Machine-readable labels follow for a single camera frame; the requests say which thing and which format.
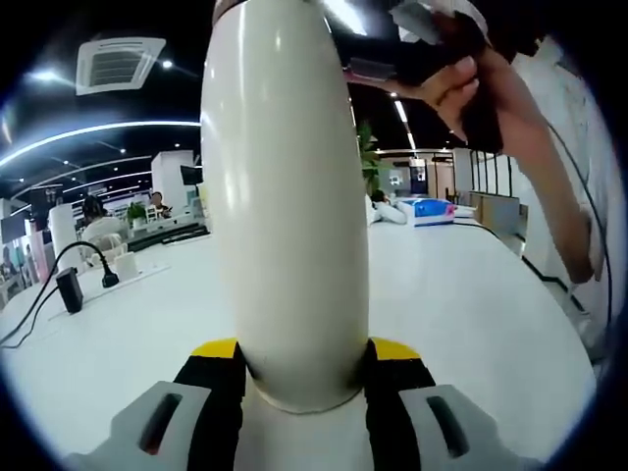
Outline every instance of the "hand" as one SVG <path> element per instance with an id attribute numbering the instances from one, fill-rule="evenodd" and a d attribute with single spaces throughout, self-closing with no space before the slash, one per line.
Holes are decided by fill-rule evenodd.
<path id="1" fill-rule="evenodd" d="M 552 146 L 545 119 L 525 82 L 489 47 L 480 57 L 465 57 L 440 69 L 420 85 L 406 85 L 394 79 L 369 80 L 352 73 L 345 73 L 345 77 L 349 82 L 376 86 L 401 98 L 424 101 L 463 140 L 467 139 L 462 130 L 461 112 L 475 96 L 481 81 L 495 100 L 503 153 L 517 159 L 534 159 L 541 153 L 540 145 Z"/>
<path id="2" fill-rule="evenodd" d="M 423 100 L 463 140 L 461 111 L 483 83 L 495 102 L 503 153 L 517 160 L 532 183 L 571 281 L 584 283 L 592 276 L 588 220 L 580 212 L 546 120 L 523 79 L 496 51 L 487 47 L 479 57 L 446 66 L 417 86 L 345 76 L 349 82 Z"/>

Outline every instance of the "white table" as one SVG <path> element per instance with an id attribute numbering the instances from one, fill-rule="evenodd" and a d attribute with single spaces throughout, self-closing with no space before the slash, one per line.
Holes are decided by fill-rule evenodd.
<path id="1" fill-rule="evenodd" d="M 497 420 L 507 446 L 547 458 L 595 388 L 585 350 L 550 293 L 481 229 L 382 223 L 369 230 L 369 245 L 371 334 L 417 349 L 438 384 L 455 385 Z M 208 237 L 142 251 L 140 267 L 155 260 L 171 268 L 72 317 L 53 296 L 31 338 L 5 351 L 16 396 L 58 453 L 91 451 L 111 418 L 155 382 L 174 379 L 195 347 L 234 335 L 215 250 Z M 87 297 L 102 290 L 98 272 L 79 280 Z M 11 300 L 0 334 L 33 298 L 31 288 Z M 362 396 L 295 416 L 248 391 L 237 469 L 372 468 Z"/>

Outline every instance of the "black ceiling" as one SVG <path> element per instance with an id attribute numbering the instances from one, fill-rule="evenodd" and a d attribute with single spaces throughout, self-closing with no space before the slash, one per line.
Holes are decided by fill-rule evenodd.
<path id="1" fill-rule="evenodd" d="M 381 0 L 354 1 L 366 20 L 368 37 L 351 34 L 341 23 L 330 17 L 340 58 L 344 64 L 351 57 L 367 57 L 395 62 L 397 65 L 416 64 L 416 57 L 425 62 L 429 54 L 420 45 L 400 44 L 385 6 L 394 2 Z M 542 26 L 523 5 L 508 3 L 495 7 L 486 0 L 474 0 L 489 22 L 491 39 L 504 55 L 516 51 L 533 52 L 534 40 L 541 35 Z M 0 159 L 12 152 L 64 131 L 108 123 L 176 120 L 197 122 L 199 116 L 203 62 L 211 34 L 213 2 L 183 2 L 180 7 L 158 7 L 154 2 L 99 2 L 88 8 L 70 10 L 41 44 L 27 70 L 5 93 L 2 120 L 6 122 L 11 142 L 0 132 Z M 82 43 L 107 37 L 149 36 L 167 40 L 159 59 L 171 59 L 175 66 L 164 70 L 153 67 L 144 87 L 76 96 L 72 82 Z M 69 84 L 36 82 L 28 72 L 54 69 Z M 383 92 L 361 85 L 350 85 L 349 92 L 356 121 L 369 121 L 377 146 L 382 149 L 407 148 L 407 136 L 391 99 Z M 434 113 L 420 102 L 404 102 L 408 122 L 419 148 L 441 148 L 462 145 L 453 141 L 447 128 Z M 199 149 L 199 129 L 184 127 L 151 127 L 100 131 L 63 139 L 30 151 L 24 157 L 0 167 L 0 197 L 11 197 L 32 184 L 71 168 L 98 162 L 156 155 L 161 150 L 175 148 Z M 123 155 L 119 149 L 126 149 Z M 62 183 L 68 188 L 87 183 L 150 170 L 150 160 L 127 161 L 74 175 Z M 111 182 L 113 189 L 137 184 L 147 179 L 122 179 Z M 27 194 L 21 196 L 28 201 Z"/>

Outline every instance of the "black cable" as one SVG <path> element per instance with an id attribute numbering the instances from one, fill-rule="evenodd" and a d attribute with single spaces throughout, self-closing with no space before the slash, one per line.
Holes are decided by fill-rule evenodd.
<path id="1" fill-rule="evenodd" d="M 483 226 L 481 224 L 464 224 L 464 223 L 456 223 L 455 221 L 453 221 L 453 224 L 455 226 L 467 226 L 469 228 L 480 228 L 480 229 L 484 229 L 485 231 L 491 233 L 493 236 L 495 236 L 497 239 L 501 240 L 497 234 L 495 234 L 493 231 L 491 231 L 489 228 L 487 228 L 486 226 Z"/>
<path id="2" fill-rule="evenodd" d="M 52 296 L 55 292 L 57 292 L 58 289 L 59 287 L 54 287 L 54 289 L 50 291 L 48 294 L 46 294 L 46 297 L 43 298 L 43 300 L 39 304 L 39 307 L 37 307 L 37 310 L 35 311 L 35 315 L 32 317 L 32 324 L 30 324 L 30 330 L 22 337 L 22 339 L 15 345 L 3 345 L 2 348 L 13 350 L 16 348 L 20 348 L 22 346 L 22 343 L 24 343 L 24 341 L 28 339 L 28 337 L 30 337 L 30 334 L 32 334 L 32 330 L 35 327 L 35 322 L 37 322 L 37 316 L 39 315 L 39 311 L 41 311 L 41 308 L 46 303 L 46 301 L 50 299 L 50 296 Z"/>
<path id="3" fill-rule="evenodd" d="M 57 269 L 57 265 L 59 265 L 59 260 L 61 260 L 61 257 L 63 257 L 68 250 L 70 250 L 71 248 L 77 247 L 79 245 L 86 246 L 86 247 L 94 249 L 96 251 L 96 253 L 98 254 L 98 256 L 100 257 L 100 261 L 102 262 L 102 268 L 103 268 L 103 270 L 105 272 L 105 276 L 103 278 L 103 286 L 105 286 L 105 280 L 111 280 L 112 277 L 115 277 L 116 279 L 118 278 L 118 277 L 116 277 L 116 275 L 109 268 L 109 264 L 107 263 L 107 259 L 105 258 L 105 255 L 100 251 L 100 249 L 97 246 L 95 246 L 93 243 L 85 242 L 83 240 L 77 240 L 76 242 L 72 242 L 67 247 L 65 247 L 61 251 L 61 253 L 59 253 L 59 255 L 57 255 L 57 258 L 55 259 L 55 263 L 52 265 L 52 268 L 50 269 L 50 273 L 48 275 L 48 278 L 46 279 L 45 283 L 43 284 L 43 286 L 39 290 L 39 293 L 37 294 L 37 297 L 35 298 L 35 301 L 32 302 L 32 305 L 28 309 L 28 312 L 26 313 L 24 318 L 20 321 L 20 323 L 16 326 L 16 328 L 13 329 L 9 334 L 4 336 L 0 340 L 0 346 L 5 341 L 10 339 L 12 336 L 14 336 L 18 332 L 18 330 L 24 325 L 24 323 L 26 322 L 28 317 L 30 317 L 30 314 L 32 313 L 32 310 L 35 308 L 35 306 L 39 302 L 39 299 L 41 298 L 41 295 L 46 291 L 46 288 L 48 288 L 48 284 L 50 283 L 50 280 L 52 280 L 52 275 L 55 273 L 55 270 Z"/>
<path id="4" fill-rule="evenodd" d="M 608 300 L 607 300 L 607 305 L 606 305 L 606 326 L 604 328 L 605 330 L 604 340 L 605 340 L 606 346 L 609 346 L 610 324 L 612 321 L 612 274 L 610 271 L 610 257 L 608 256 L 608 244 L 606 243 L 606 230 L 602 224 L 602 219 L 600 218 L 600 213 L 598 212 L 596 203 L 593 200 L 593 196 L 591 196 L 591 193 L 589 192 L 587 182 L 582 176 L 582 174 L 580 173 L 580 169 L 578 168 L 578 165 L 576 164 L 576 160 L 573 158 L 573 155 L 571 154 L 571 152 L 569 152 L 569 148 L 567 147 L 567 144 L 562 139 L 558 131 L 554 128 L 554 126 L 552 126 L 548 120 L 546 120 L 546 123 L 551 129 L 551 132 L 553 132 L 553 135 L 555 135 L 556 138 L 560 141 L 560 144 L 562 145 L 562 148 L 567 154 L 567 157 L 569 157 L 569 160 L 571 161 L 571 164 L 573 165 L 573 168 L 575 169 L 576 174 L 578 175 L 578 180 L 580 180 L 582 187 L 585 189 L 587 199 L 589 199 L 589 204 L 591 204 L 591 209 L 593 211 L 594 218 L 596 219 L 596 224 L 598 225 L 598 229 L 600 230 L 600 239 L 602 240 L 602 250 L 604 252 L 604 260 L 606 262 L 606 274 L 608 275 Z"/>

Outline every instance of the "black device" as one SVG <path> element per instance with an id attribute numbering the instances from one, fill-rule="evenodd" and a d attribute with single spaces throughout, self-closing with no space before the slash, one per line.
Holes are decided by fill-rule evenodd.
<path id="1" fill-rule="evenodd" d="M 202 169 L 181 165 L 181 176 L 183 184 L 200 184 L 203 183 Z"/>
<path id="2" fill-rule="evenodd" d="M 66 268 L 57 275 L 57 287 L 70 314 L 76 314 L 82 309 L 82 291 L 77 279 L 75 267 Z"/>
<path id="3" fill-rule="evenodd" d="M 390 53 L 377 48 L 361 48 L 347 67 L 357 77 L 372 81 L 396 79 L 399 83 L 417 86 L 443 67 L 467 56 L 477 58 L 491 47 L 476 21 L 458 11 L 450 16 L 419 2 L 405 2 L 392 8 L 391 16 L 397 26 L 410 31 L 419 40 L 399 42 L 392 58 Z M 479 77 L 476 95 L 462 110 L 461 121 L 470 148 L 501 152 L 503 142 L 495 103 L 482 77 Z"/>
<path id="4" fill-rule="evenodd" d="M 15 216 L 9 216 L 0 221 L 0 228 L 2 229 L 2 243 L 8 243 L 16 238 L 24 237 L 26 235 L 25 218 L 22 213 L 18 213 Z"/>

